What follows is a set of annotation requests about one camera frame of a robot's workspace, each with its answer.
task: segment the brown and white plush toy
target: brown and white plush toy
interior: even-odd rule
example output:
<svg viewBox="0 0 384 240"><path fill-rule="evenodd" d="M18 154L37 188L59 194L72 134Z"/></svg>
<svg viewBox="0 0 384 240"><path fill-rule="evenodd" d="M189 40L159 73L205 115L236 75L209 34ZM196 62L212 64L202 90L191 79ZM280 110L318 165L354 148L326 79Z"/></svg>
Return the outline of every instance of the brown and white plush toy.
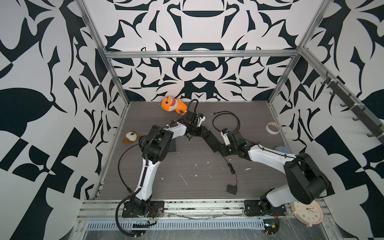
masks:
<svg viewBox="0 0 384 240"><path fill-rule="evenodd" d="M135 131L129 132L125 135L125 138L122 140L124 144L132 143L140 138L140 135L136 134Z"/></svg>

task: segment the plush toy mouth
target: plush toy mouth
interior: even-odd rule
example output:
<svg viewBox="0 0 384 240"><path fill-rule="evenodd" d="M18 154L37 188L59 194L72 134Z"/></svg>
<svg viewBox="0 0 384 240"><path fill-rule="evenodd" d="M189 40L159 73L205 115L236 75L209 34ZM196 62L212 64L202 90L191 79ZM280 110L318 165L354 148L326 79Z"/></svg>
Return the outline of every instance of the plush toy mouth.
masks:
<svg viewBox="0 0 384 240"><path fill-rule="evenodd" d="M173 107L176 104L176 99L172 98L172 102L170 103L171 107Z"/></svg>

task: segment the alarm clock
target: alarm clock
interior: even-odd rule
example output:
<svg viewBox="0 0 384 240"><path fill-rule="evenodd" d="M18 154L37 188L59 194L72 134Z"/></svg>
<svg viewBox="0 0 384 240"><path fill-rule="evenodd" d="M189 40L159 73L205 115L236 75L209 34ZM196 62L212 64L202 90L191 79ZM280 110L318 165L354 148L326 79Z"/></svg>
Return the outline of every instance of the alarm clock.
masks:
<svg viewBox="0 0 384 240"><path fill-rule="evenodd" d="M295 217L307 227L319 224L323 220L323 212L316 201L308 205L299 201L292 202L291 210Z"/></svg>

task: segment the black and white patterned wall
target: black and white patterned wall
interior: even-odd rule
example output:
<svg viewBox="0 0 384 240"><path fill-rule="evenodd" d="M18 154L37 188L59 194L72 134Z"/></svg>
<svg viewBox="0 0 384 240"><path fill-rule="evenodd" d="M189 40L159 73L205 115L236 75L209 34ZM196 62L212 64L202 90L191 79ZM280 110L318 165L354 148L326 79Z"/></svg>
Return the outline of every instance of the black and white patterned wall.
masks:
<svg viewBox="0 0 384 240"><path fill-rule="evenodd" d="M380 119L384 3L335 0L309 50ZM301 58L273 106L293 152L310 154L333 184L325 201L344 237L384 237L384 146Z"/></svg>
<svg viewBox="0 0 384 240"><path fill-rule="evenodd" d="M72 229L124 103L73 0L0 7L1 239Z"/></svg>
<svg viewBox="0 0 384 240"><path fill-rule="evenodd" d="M295 49L321 0L86 0L108 51ZM268 100L288 57L114 59L128 98Z"/></svg>

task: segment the clock face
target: clock face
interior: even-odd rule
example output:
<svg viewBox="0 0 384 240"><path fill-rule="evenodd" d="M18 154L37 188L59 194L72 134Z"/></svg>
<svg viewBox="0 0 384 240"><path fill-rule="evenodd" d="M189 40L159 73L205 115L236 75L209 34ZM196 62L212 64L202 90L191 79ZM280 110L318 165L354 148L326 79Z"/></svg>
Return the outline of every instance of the clock face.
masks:
<svg viewBox="0 0 384 240"><path fill-rule="evenodd" d="M322 211L318 204L313 201L311 204L306 205L301 202L293 202L295 205L296 211L300 215L301 218L310 222L310 223L318 223L321 221Z"/></svg>

